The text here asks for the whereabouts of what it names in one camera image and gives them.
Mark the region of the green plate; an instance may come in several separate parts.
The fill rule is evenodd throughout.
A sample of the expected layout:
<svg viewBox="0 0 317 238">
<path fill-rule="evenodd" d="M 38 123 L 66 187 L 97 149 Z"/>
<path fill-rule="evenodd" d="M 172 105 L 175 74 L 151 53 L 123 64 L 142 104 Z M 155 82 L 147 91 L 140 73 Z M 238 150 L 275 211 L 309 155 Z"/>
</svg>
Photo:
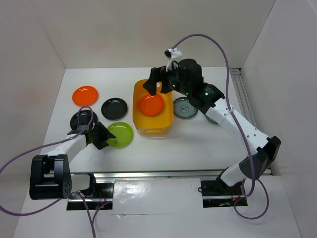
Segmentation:
<svg viewBox="0 0 317 238">
<path fill-rule="evenodd" d="M 114 148 L 128 146 L 134 136 L 132 127 L 125 122 L 115 122 L 107 127 L 108 131 L 115 136 L 107 140 L 107 144 Z"/>
</svg>

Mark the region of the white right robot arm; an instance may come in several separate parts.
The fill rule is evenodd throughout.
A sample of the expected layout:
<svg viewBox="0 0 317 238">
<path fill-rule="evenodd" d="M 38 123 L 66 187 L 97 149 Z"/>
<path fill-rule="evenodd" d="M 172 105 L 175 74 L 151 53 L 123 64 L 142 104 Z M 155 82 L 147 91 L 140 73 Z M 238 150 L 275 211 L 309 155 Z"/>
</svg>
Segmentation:
<svg viewBox="0 0 317 238">
<path fill-rule="evenodd" d="M 143 88 L 154 96 L 159 82 L 161 93 L 176 91 L 186 96 L 194 108 L 246 146 L 246 158 L 228 167 L 217 177 L 217 191 L 228 194 L 245 179 L 259 179 L 275 161 L 281 145 L 280 139 L 264 134 L 236 112 L 216 86 L 204 82 L 202 68 L 194 59 L 184 59 L 173 64 L 170 69 L 165 66 L 152 68 Z"/>
</svg>

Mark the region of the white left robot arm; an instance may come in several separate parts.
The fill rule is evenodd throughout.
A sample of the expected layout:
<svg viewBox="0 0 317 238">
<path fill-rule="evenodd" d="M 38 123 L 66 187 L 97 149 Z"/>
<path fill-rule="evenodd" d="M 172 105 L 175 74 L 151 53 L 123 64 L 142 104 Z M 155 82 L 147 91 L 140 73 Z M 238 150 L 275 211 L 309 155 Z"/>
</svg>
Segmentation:
<svg viewBox="0 0 317 238">
<path fill-rule="evenodd" d="M 101 122 L 92 127 L 81 125 L 77 128 L 70 131 L 53 150 L 32 159 L 29 187 L 32 200 L 69 198 L 72 192 L 69 163 L 88 144 L 101 150 L 108 146 L 110 139 L 116 139 Z"/>
</svg>

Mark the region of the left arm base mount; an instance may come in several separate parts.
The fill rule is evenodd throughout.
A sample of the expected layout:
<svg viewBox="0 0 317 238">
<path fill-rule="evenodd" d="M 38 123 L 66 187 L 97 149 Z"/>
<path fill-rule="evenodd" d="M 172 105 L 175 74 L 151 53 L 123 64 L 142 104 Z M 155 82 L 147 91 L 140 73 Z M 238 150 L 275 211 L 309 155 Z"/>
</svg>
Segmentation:
<svg viewBox="0 0 317 238">
<path fill-rule="evenodd" d="M 113 209 L 113 194 L 114 181 L 102 180 L 97 181 L 97 177 L 92 174 L 86 174 L 89 177 L 89 183 L 86 188 L 75 189 L 75 193 L 69 197 L 67 202 L 67 211 L 85 210 L 85 199 L 89 210 L 112 210 Z"/>
</svg>

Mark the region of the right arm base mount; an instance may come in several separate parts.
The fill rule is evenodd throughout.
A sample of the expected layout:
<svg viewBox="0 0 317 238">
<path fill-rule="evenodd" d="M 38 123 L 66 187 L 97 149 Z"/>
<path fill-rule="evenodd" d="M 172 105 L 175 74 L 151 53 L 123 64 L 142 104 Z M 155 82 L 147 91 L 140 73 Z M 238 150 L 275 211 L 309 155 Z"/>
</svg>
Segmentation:
<svg viewBox="0 0 317 238">
<path fill-rule="evenodd" d="M 229 187 L 218 178 L 201 180 L 197 190 L 202 195 L 203 208 L 233 207 L 235 203 L 236 206 L 248 206 L 241 185 L 238 182 Z"/>
</svg>

